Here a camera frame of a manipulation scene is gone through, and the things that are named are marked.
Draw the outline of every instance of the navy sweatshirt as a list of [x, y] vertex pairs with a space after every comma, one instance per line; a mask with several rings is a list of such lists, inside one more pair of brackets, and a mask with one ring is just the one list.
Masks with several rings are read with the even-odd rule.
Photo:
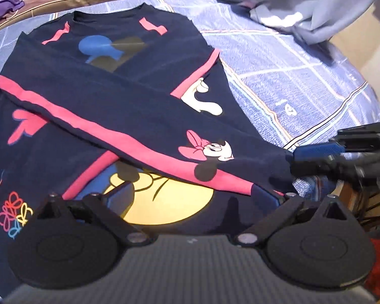
[[[96, 21], [96, 26], [84, 24], [81, 31], [86, 31], [86, 38], [108, 35], [116, 40], [111, 29], [118, 25], [127, 28], [124, 35], [137, 32], [147, 44], [115, 69], [102, 64], [105, 52], [99, 41], [85, 46], [100, 51], [97, 56], [80, 54], [82, 39], [72, 32], [72, 14], [65, 16], [69, 27], [60, 29], [68, 31], [56, 30], [49, 36], [52, 41], [45, 42], [40, 35], [62, 24], [62, 18], [30, 36], [22, 34], [4, 65], [0, 75], [1, 296], [19, 284], [8, 267], [6, 247], [34, 209], [51, 193], [81, 198], [90, 181], [110, 168], [114, 171], [101, 192], [111, 210], [130, 223], [168, 233], [236, 234], [276, 209], [282, 192], [294, 191], [287, 162], [290, 153], [264, 141], [248, 123], [228, 88], [217, 52], [189, 29], [193, 25], [186, 18], [149, 8], [139, 8], [132, 28], [131, 22], [122, 26], [116, 21], [106, 28], [109, 32], [102, 32]], [[141, 17], [151, 25], [138, 28]], [[100, 15], [99, 19], [113, 18]], [[170, 46], [169, 40], [164, 41], [170, 29], [173, 41], [194, 32], [193, 41], [188, 40], [197, 49], [188, 44]], [[146, 39], [151, 34], [158, 36]], [[103, 46], [110, 49], [108, 43]], [[118, 60], [127, 49], [122, 51], [111, 58]], [[127, 181], [133, 186], [122, 186]], [[145, 191], [154, 185], [155, 191]], [[169, 200], [166, 193], [171, 205], [183, 207], [160, 211], [162, 216], [157, 216], [157, 208], [147, 210], [150, 202], [166, 209], [166, 202], [160, 203]], [[142, 195], [148, 197], [147, 203], [136, 203]]]

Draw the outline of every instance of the pink cartoon hand print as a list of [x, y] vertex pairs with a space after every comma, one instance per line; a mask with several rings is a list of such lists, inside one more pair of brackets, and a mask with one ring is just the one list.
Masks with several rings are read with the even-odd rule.
[[21, 122], [8, 139], [7, 144], [9, 145], [17, 142], [23, 134], [28, 137], [33, 136], [38, 130], [48, 123], [48, 121], [44, 118], [26, 110], [15, 110], [12, 116], [14, 120]]
[[194, 175], [198, 180], [212, 180], [217, 173], [218, 163], [234, 158], [228, 142], [211, 143], [206, 139], [202, 139], [192, 130], [188, 130], [186, 134], [192, 147], [180, 146], [178, 150], [181, 155], [188, 159], [203, 161], [196, 165], [194, 170]]

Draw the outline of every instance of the bed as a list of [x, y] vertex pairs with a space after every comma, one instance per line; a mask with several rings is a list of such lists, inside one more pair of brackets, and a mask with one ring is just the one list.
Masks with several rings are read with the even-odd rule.
[[[186, 15], [209, 44], [218, 48], [235, 99], [262, 137], [288, 150], [327, 141], [337, 129], [380, 121], [380, 106], [369, 83], [331, 44], [307, 46], [249, 19], [247, 10], [215, 0], [116, 0], [79, 10], [109, 13], [147, 3]], [[20, 33], [66, 12], [24, 19], [0, 29], [0, 70]], [[78, 196], [104, 187], [113, 166]], [[299, 180], [299, 193], [313, 200], [335, 185]]]

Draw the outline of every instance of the minnie mouse print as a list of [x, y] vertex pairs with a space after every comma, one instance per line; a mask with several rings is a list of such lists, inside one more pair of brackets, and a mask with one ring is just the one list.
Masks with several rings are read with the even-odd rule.
[[188, 159], [203, 161], [194, 170], [199, 181], [212, 180], [217, 173], [217, 165], [234, 158], [228, 142], [219, 140], [211, 143], [192, 130], [188, 130], [186, 134], [192, 147], [180, 146], [179, 152]]

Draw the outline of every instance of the colorful flower outline print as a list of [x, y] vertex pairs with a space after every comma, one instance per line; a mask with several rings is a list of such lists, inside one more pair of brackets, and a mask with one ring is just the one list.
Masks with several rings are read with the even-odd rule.
[[2, 206], [0, 225], [14, 239], [32, 215], [33, 210], [13, 191]]
[[194, 175], [199, 181], [212, 180], [217, 173], [218, 163], [234, 159], [227, 141], [219, 140], [218, 143], [211, 143], [192, 130], [188, 130], [186, 135], [192, 147], [180, 146], [178, 150], [188, 159], [202, 161], [194, 170]]

